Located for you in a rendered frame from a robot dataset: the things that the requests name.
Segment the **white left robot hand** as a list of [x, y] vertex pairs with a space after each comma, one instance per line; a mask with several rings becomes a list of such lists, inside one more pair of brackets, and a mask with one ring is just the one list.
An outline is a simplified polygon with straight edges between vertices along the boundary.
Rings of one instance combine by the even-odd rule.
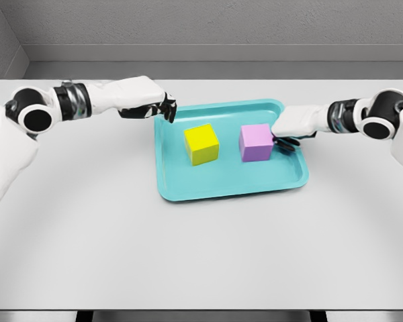
[[147, 76], [127, 78], [120, 85], [124, 96], [118, 99], [118, 114], [124, 119], [147, 119], [162, 115], [173, 123], [177, 101]]

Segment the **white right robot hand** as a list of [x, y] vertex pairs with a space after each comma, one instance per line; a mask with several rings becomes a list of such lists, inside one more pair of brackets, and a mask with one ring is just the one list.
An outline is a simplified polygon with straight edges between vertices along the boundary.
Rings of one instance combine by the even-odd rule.
[[273, 143], [281, 149], [295, 152], [303, 138], [313, 138], [318, 131], [315, 105], [288, 106], [271, 126]]

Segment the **pink cube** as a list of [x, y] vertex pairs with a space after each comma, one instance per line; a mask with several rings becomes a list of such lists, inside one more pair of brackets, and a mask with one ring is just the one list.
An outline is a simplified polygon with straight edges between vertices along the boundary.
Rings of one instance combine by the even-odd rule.
[[274, 143], [269, 124], [242, 125], [238, 144], [243, 162], [270, 159]]

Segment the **yellow cube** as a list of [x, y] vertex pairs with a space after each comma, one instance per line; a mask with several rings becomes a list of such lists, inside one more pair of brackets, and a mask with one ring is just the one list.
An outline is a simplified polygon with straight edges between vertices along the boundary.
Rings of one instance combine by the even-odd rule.
[[186, 129], [184, 141], [192, 166], [218, 159], [220, 144], [210, 123]]

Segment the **teal plastic tray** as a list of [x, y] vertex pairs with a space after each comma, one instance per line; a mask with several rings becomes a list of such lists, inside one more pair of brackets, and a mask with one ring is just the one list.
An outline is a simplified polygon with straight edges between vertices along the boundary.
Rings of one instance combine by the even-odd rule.
[[[180, 107], [173, 123], [157, 115], [154, 144], [157, 187], [169, 201], [189, 201], [232, 195], [295, 189], [305, 185], [308, 167], [300, 148], [274, 147], [266, 161], [243, 162], [238, 147], [243, 125], [273, 125], [285, 109], [275, 99], [255, 99]], [[210, 124], [219, 140], [219, 157], [192, 166], [184, 131]]]

